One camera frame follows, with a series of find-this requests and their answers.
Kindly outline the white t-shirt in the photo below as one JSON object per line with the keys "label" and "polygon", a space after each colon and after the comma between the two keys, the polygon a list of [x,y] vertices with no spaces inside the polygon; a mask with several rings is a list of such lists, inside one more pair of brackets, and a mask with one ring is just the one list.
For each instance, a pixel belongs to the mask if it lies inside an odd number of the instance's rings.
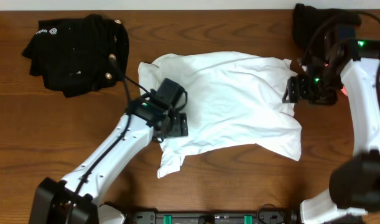
{"label": "white t-shirt", "polygon": [[294,105],[282,101],[287,80],[295,76],[290,65],[289,59],[234,51],[166,54],[140,63],[143,91],[168,78],[188,93],[180,99],[188,136],[161,143],[158,178],[178,172],[187,156],[246,144],[299,160],[302,127]]}

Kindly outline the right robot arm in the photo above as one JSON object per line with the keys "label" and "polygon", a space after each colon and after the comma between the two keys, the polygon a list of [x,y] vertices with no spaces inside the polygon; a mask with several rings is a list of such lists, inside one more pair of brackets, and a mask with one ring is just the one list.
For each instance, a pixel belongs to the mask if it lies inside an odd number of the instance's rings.
{"label": "right robot arm", "polygon": [[288,79],[282,101],[332,105],[345,88],[354,132],[353,158],[330,176],[329,187],[300,204],[302,223],[338,223],[380,211],[380,41],[325,39],[324,65]]}

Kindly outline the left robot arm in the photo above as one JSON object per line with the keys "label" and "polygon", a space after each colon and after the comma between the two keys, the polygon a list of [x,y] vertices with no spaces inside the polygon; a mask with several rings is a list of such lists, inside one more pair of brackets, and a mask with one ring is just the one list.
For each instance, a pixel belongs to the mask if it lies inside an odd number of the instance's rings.
{"label": "left robot arm", "polygon": [[126,215],[103,199],[129,161],[152,141],[187,136],[187,117],[175,101],[136,99],[114,131],[60,181],[36,188],[30,223],[124,223]]}

